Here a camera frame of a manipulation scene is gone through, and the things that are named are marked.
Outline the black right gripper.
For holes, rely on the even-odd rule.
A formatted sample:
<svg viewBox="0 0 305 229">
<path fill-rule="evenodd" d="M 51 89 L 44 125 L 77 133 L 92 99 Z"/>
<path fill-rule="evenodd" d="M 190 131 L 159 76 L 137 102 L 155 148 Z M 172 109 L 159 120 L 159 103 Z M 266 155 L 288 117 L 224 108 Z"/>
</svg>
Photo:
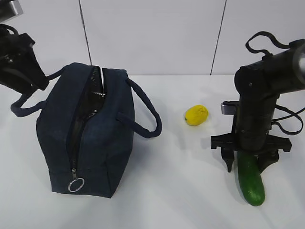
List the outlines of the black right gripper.
<svg viewBox="0 0 305 229">
<path fill-rule="evenodd" d="M 264 144 L 258 149 L 251 146 L 250 142 L 248 143 L 250 147 L 242 146 L 238 141 L 237 134 L 234 133 L 211 136 L 210 142 L 211 149 L 216 149 L 217 147 L 221 148 L 221 157 L 227 166 L 228 173 L 232 171 L 234 151 L 258 155 L 257 165 L 259 172 L 262 173 L 270 165 L 278 162 L 278 150 L 290 152 L 292 148 L 289 138 L 282 138 L 274 135 L 267 135 Z"/>
</svg>

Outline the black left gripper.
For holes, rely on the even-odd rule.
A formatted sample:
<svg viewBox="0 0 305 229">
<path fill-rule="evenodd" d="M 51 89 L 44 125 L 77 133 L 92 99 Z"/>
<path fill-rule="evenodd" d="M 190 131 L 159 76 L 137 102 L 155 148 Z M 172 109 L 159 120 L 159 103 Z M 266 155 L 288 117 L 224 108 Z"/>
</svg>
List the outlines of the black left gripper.
<svg viewBox="0 0 305 229">
<path fill-rule="evenodd" d="M 27 92 L 33 83 L 45 90 L 48 79 L 33 51 L 35 41 L 26 33 L 0 38 L 0 84 L 19 93 Z"/>
</svg>

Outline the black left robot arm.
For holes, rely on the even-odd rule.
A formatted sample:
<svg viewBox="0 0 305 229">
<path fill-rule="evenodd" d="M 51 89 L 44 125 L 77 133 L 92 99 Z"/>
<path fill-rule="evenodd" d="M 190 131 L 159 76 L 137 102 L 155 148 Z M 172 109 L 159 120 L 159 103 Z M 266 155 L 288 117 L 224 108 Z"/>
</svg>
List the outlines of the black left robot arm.
<svg viewBox="0 0 305 229">
<path fill-rule="evenodd" d="M 6 24 L 0 25 L 0 84 L 24 94 L 31 89 L 45 90 L 49 84 L 27 34 Z"/>
</svg>

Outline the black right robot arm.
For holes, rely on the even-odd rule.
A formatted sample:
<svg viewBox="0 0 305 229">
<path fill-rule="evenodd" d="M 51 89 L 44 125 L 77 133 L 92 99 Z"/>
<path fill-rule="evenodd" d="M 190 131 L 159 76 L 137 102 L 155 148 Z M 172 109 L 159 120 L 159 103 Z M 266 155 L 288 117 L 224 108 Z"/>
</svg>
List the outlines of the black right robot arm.
<svg viewBox="0 0 305 229">
<path fill-rule="evenodd" d="M 290 139 L 270 135 L 277 99 L 281 94 L 305 88 L 305 41 L 278 45 L 284 52 L 272 55 L 264 51 L 262 60 L 242 66 L 234 76 L 240 98 L 224 101 L 221 111 L 233 115 L 230 133 L 211 137 L 211 149 L 220 148 L 221 156 L 231 172 L 234 152 L 254 156 L 260 172 L 278 161 L 278 151 L 289 152 Z"/>
</svg>

